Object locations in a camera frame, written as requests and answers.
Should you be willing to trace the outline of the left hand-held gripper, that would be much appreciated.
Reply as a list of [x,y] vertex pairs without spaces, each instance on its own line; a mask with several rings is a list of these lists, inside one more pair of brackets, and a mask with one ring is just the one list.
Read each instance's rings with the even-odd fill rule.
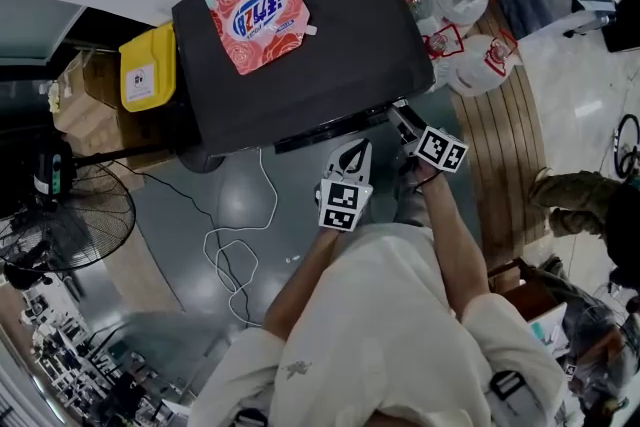
[[372,196],[369,183],[373,145],[366,138],[354,139],[329,156],[314,198],[322,228],[352,232]]

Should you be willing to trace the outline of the person's right hand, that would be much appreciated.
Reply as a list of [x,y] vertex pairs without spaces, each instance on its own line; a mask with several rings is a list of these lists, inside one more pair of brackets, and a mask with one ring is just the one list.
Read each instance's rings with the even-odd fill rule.
[[407,158],[399,170],[399,174],[406,185],[413,188],[420,188],[422,185],[431,182],[440,173],[440,170],[415,156]]

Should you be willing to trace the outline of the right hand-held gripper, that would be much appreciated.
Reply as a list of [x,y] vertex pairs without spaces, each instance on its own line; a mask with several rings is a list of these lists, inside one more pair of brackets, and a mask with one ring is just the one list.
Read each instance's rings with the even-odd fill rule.
[[400,136],[408,157],[417,157],[439,171],[456,173],[468,146],[446,131],[427,126],[411,106],[387,109],[387,118]]

